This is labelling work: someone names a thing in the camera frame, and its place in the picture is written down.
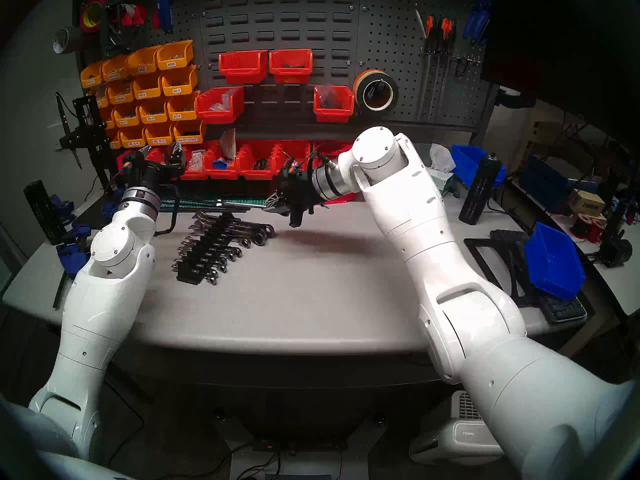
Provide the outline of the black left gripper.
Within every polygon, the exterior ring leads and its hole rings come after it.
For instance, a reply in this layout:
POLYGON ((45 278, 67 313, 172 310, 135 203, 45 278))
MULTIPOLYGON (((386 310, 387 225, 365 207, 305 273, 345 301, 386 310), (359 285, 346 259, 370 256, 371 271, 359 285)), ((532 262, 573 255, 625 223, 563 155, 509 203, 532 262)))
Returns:
POLYGON ((181 143, 168 146, 168 164, 147 159, 151 146, 145 145, 135 153, 127 153, 122 159, 123 178, 128 188, 142 187, 160 191, 161 186, 184 175, 186 154, 181 143))

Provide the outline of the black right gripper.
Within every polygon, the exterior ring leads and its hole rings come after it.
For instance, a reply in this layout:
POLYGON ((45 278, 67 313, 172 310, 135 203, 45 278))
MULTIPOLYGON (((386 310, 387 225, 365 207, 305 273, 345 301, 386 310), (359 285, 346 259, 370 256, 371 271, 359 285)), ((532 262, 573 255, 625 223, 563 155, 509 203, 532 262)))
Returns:
POLYGON ((283 168, 276 175, 277 189, 265 199, 263 211, 289 216, 290 227, 300 227, 303 214, 313 215, 314 206, 320 204, 320 196, 315 190, 311 173, 306 170, 283 168))

